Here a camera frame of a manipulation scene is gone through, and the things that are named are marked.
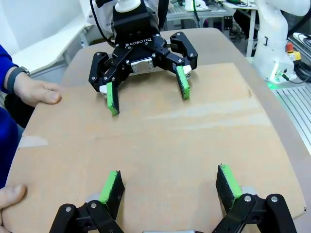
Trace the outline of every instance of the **green gripper pad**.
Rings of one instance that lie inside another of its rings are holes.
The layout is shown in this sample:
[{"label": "green gripper pad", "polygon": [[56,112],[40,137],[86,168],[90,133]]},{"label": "green gripper pad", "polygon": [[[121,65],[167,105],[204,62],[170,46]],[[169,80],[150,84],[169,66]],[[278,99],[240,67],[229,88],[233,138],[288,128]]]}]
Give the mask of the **green gripper pad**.
[{"label": "green gripper pad", "polygon": [[109,82],[107,85],[107,106],[112,115],[117,115],[119,111],[118,91],[113,82]]},{"label": "green gripper pad", "polygon": [[189,99],[190,97],[190,87],[187,81],[187,77],[184,73],[184,69],[182,66],[176,67],[176,76],[179,85],[180,92],[183,96],[183,99]]},{"label": "green gripper pad", "polygon": [[228,165],[218,166],[216,189],[225,211],[228,213],[235,200],[242,195],[242,190]]},{"label": "green gripper pad", "polygon": [[117,218],[124,190],[121,172],[111,171],[100,194],[99,201],[114,220]]}]

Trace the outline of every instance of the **blue clothing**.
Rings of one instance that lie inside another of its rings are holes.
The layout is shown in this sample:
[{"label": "blue clothing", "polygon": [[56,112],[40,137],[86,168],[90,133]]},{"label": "blue clothing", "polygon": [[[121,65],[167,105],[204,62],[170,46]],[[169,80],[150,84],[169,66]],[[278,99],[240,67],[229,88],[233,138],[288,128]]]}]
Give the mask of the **blue clothing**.
[{"label": "blue clothing", "polygon": [[[12,63],[12,58],[0,45],[0,89],[3,87],[6,72],[11,67],[17,67]],[[18,128],[10,114],[0,107],[0,188],[5,186],[14,154],[18,146]]]}]

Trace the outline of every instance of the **cardboard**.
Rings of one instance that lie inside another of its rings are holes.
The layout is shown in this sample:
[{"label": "cardboard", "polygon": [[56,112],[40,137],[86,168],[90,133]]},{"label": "cardboard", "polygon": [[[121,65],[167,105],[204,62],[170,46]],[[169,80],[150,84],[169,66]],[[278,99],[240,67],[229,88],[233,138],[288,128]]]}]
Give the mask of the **cardboard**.
[{"label": "cardboard", "polygon": [[[48,232],[60,205],[81,206],[111,170],[125,184],[117,222],[127,233],[196,229],[222,219],[217,165],[265,198],[285,197],[292,217],[304,199],[265,110],[234,64],[198,67],[182,100],[169,72],[137,75],[119,90],[112,116],[90,85],[69,89],[57,105],[39,104],[24,132],[8,184],[27,197],[4,210],[12,232]],[[254,227],[243,232],[258,232]]]}]

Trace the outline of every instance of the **screw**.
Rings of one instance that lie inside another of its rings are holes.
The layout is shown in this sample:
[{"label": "screw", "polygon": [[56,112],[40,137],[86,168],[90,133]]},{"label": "screw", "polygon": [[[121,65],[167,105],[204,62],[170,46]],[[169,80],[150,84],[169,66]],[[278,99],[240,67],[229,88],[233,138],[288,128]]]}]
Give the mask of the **screw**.
[{"label": "screw", "polygon": [[272,202],[277,202],[277,197],[275,197],[275,196],[271,197],[271,201]]},{"label": "screw", "polygon": [[252,200],[252,198],[250,196],[245,196],[244,201],[246,202],[250,202]]}]

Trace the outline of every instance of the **human hand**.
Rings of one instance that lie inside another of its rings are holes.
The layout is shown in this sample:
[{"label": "human hand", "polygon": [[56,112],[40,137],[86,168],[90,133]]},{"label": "human hand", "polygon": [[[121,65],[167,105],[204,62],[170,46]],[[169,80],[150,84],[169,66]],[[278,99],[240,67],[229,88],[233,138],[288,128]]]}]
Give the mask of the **human hand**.
[{"label": "human hand", "polygon": [[21,100],[35,107],[40,101],[56,104],[61,100],[60,86],[55,83],[33,80],[24,72],[17,75],[14,83],[14,92]]},{"label": "human hand", "polygon": [[4,187],[0,189],[0,233],[10,233],[2,226],[1,210],[19,202],[26,192],[26,186]]}]

